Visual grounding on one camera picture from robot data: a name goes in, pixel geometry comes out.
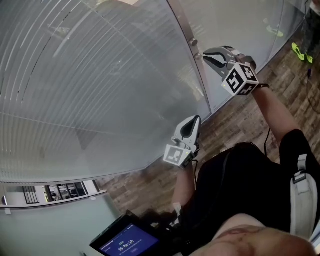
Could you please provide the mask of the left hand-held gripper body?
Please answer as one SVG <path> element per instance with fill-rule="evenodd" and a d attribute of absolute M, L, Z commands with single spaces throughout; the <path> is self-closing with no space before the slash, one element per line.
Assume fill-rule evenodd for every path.
<path fill-rule="evenodd" d="M 198 142 L 187 143 L 174 136 L 171 141 L 172 144 L 166 145 L 163 161 L 181 169 L 187 168 L 198 155 L 200 150 Z"/>

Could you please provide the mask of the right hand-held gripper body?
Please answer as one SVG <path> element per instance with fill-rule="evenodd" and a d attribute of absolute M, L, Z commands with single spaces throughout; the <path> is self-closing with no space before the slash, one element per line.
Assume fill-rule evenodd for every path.
<path fill-rule="evenodd" d="M 237 51 L 225 52 L 224 67 L 221 70 L 221 86 L 233 97 L 247 96 L 258 87 L 259 81 L 255 73 L 256 62 L 249 55 L 238 54 Z"/>

